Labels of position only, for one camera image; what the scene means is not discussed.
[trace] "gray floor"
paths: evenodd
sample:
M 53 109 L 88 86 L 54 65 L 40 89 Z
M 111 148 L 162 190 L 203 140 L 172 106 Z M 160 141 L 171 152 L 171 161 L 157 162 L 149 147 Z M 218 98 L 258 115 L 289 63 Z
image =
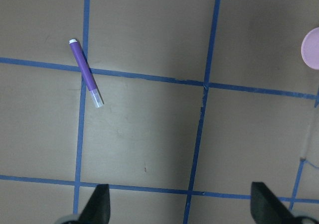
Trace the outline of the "gray floor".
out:
M 319 219 L 319 71 L 300 53 L 319 0 L 221 0 L 218 16 L 215 0 L 0 7 L 1 223 L 52 224 L 97 183 L 112 185 L 111 224 L 182 223 L 199 145 L 188 223 L 253 224 L 252 181 Z M 71 38 L 102 108 L 83 102 Z

